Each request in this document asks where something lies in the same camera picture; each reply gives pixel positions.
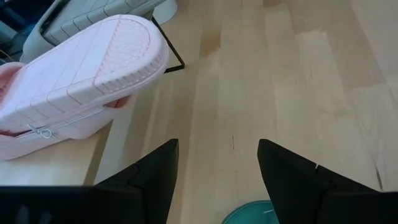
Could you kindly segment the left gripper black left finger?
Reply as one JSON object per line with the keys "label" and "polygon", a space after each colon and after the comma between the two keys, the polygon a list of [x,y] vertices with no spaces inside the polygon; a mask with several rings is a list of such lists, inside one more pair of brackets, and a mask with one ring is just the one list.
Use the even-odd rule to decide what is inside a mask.
{"label": "left gripper black left finger", "polygon": [[178,139],[95,185],[93,223],[166,224],[178,174]]}

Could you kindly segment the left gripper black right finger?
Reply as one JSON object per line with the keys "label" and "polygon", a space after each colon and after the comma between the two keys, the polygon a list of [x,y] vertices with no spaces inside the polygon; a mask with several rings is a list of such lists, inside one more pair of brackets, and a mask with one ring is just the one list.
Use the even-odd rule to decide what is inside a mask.
{"label": "left gripper black right finger", "polygon": [[280,224],[398,224],[398,192],[379,192],[268,140],[262,179]]}

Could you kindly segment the pink rubber slipper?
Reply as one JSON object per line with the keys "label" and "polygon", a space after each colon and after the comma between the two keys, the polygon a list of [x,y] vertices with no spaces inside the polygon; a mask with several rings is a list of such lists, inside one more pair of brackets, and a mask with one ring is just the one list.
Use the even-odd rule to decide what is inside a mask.
{"label": "pink rubber slipper", "polygon": [[151,21],[115,15],[29,63],[0,65],[0,161],[90,137],[168,62],[167,42]]}

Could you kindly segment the green rubber slipper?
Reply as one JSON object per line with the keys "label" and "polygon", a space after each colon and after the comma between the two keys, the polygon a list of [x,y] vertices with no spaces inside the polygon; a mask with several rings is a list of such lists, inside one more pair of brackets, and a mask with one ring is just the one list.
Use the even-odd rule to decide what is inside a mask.
{"label": "green rubber slipper", "polygon": [[246,203],[233,210],[221,224],[279,224],[270,200]]}

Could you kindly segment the grey blue office chair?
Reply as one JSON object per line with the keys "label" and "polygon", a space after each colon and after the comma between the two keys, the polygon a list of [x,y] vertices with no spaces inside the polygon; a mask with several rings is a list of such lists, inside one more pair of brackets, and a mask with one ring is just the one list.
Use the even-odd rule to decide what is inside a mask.
{"label": "grey blue office chair", "polygon": [[36,23],[55,0],[0,0],[0,65],[19,61]]}

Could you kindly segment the wooden shelf with black frame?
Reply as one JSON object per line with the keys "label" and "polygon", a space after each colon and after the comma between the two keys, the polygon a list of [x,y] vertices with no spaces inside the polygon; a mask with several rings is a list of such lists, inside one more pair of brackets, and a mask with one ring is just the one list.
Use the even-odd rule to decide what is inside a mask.
{"label": "wooden shelf with black frame", "polygon": [[133,107],[141,90],[128,98],[112,121],[90,137],[67,139],[22,157],[0,161],[0,186],[83,185],[92,182],[108,136],[122,120],[127,119],[127,111]]}

